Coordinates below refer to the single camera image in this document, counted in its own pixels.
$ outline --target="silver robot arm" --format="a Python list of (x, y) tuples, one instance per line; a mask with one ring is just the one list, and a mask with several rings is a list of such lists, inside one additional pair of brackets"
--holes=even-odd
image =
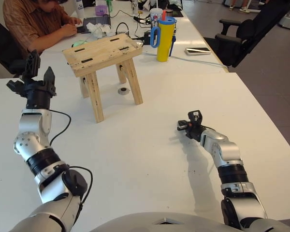
[(39, 66), (38, 54), (31, 53), (23, 74), (24, 83), (10, 81), (7, 84), (13, 92), (27, 98), (14, 151), (34, 174), (43, 203), (11, 231), (69, 232), (82, 209), (87, 183), (81, 174), (59, 158), (49, 143), (52, 121), (49, 106), (50, 99), (56, 95), (55, 76), (49, 67), (43, 81), (33, 80)]
[(202, 126), (199, 110), (189, 112), (188, 117), (190, 122), (179, 121), (177, 129), (185, 130), (188, 138), (200, 142), (211, 154), (222, 183), (221, 209), (225, 224), (247, 232), (290, 232), (289, 226), (267, 219), (257, 192), (248, 180), (238, 146), (227, 136)]

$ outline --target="gray floor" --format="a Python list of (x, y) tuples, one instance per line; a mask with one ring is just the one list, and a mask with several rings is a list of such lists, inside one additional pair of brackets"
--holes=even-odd
[[(221, 32), (221, 18), (243, 21), (256, 15), (229, 11), (216, 1), (183, 0), (185, 13), (204, 37), (213, 38)], [(234, 35), (235, 29), (230, 29), (230, 35)], [(251, 54), (229, 71), (238, 73), (290, 144), (290, 30), (274, 27)], [(283, 222), (290, 225), (290, 220)]]

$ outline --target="laptop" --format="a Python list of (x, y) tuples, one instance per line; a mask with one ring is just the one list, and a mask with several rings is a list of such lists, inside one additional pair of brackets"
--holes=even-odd
[(93, 25), (96, 25), (98, 23), (101, 23), (102, 25), (104, 24), (111, 25), (111, 18), (109, 15), (84, 18), (83, 25), (77, 28), (77, 33), (90, 33), (90, 31), (86, 27), (88, 23), (92, 23)]

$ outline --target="brown shirt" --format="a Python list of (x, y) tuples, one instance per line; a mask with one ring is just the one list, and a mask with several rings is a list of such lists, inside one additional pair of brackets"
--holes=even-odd
[(64, 9), (56, 5), (54, 11), (47, 13), (37, 8), (32, 0), (4, 0), (3, 16), (6, 27), (22, 50), (28, 55), (27, 48), (38, 37), (48, 35), (63, 24), (68, 23)]

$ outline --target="wooden stool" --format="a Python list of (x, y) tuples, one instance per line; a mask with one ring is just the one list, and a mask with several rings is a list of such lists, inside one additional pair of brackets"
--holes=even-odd
[(104, 120), (96, 71), (116, 65), (119, 81), (127, 79), (136, 105), (143, 99), (132, 58), (142, 53), (142, 47), (126, 34), (103, 38), (63, 51), (65, 58), (79, 77), (83, 98), (90, 96), (96, 122)]

